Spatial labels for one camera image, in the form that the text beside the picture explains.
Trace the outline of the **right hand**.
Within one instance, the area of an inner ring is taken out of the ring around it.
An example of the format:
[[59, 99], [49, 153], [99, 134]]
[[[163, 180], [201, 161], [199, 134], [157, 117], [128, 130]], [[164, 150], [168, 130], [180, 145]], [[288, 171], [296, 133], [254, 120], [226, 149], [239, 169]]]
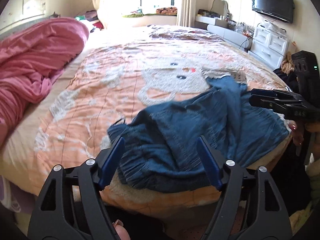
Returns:
[[303, 122], [295, 122], [290, 120], [289, 121], [289, 128], [291, 129], [291, 134], [293, 137], [293, 143], [296, 146], [300, 146], [304, 140], [304, 129], [308, 132], [314, 133], [315, 134], [315, 142], [314, 142], [314, 147], [319, 148], [319, 132], [320, 132], [320, 124], [318, 122], [313, 122], [313, 123], [307, 123], [304, 124]]

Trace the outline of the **left hand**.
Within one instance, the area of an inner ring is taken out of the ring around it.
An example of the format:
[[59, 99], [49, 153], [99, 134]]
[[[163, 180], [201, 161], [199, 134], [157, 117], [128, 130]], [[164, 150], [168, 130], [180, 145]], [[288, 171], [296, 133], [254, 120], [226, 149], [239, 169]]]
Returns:
[[121, 240], [130, 240], [131, 239], [129, 236], [129, 233], [124, 228], [124, 224], [122, 223], [122, 221], [116, 220], [113, 223], [113, 227], [116, 230], [116, 232]]

